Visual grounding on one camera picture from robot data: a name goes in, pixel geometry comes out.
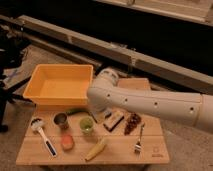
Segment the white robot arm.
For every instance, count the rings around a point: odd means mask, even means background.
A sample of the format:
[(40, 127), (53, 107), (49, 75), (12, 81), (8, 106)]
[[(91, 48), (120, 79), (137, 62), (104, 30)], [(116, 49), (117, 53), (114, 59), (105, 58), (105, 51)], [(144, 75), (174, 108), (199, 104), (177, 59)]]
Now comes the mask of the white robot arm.
[(213, 95), (121, 88), (118, 81), (118, 74), (110, 68), (92, 81), (87, 98), (94, 115), (108, 107), (119, 107), (213, 134)]

